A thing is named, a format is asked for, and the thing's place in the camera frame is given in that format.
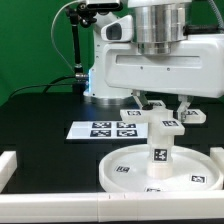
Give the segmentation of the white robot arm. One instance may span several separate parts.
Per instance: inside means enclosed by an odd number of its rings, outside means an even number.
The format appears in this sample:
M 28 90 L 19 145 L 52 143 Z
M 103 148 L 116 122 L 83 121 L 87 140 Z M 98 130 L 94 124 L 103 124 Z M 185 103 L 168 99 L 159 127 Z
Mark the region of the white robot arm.
M 120 0 L 85 0 L 94 25 L 94 64 L 85 96 L 118 103 L 141 91 L 176 94 L 178 119 L 192 98 L 224 95 L 224 34 L 217 27 L 186 23 L 192 0 L 129 0 L 130 13 L 116 17 Z

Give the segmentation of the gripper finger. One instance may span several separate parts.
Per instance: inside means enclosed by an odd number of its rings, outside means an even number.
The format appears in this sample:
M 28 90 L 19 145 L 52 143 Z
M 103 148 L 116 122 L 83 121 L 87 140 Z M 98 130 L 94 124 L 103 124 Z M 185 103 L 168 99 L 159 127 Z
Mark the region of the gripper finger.
M 142 109 L 142 110 L 151 110 L 152 109 L 152 106 L 148 103 L 148 100 L 143 91 L 134 90 L 133 98 L 140 109 Z
M 193 97 L 188 95 L 179 95 L 178 101 L 180 102 L 180 105 L 177 109 L 177 117 L 178 120 L 183 123 L 186 120 L 187 110 L 193 101 Z

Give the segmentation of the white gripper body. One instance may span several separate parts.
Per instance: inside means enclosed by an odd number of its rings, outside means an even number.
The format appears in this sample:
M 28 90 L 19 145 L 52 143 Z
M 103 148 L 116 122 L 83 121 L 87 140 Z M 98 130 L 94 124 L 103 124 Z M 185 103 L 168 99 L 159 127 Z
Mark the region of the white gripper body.
M 218 98 L 224 95 L 222 41 L 182 41 L 168 55 L 142 55 L 132 44 L 103 50 L 109 86 Z

